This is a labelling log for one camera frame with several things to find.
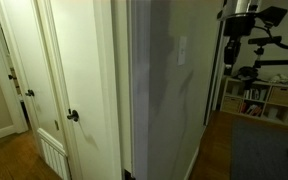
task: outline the hardwood floor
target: hardwood floor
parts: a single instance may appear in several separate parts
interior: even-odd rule
[[[190,180],[229,180],[231,163],[231,132],[234,120],[244,120],[288,131],[288,127],[245,118],[224,112],[214,112],[205,130],[200,151]]]
[[[60,179],[39,157],[32,131],[0,139],[0,179]]]

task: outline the gray carpet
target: gray carpet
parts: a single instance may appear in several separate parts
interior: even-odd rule
[[[234,121],[231,180],[288,180],[288,132]]]

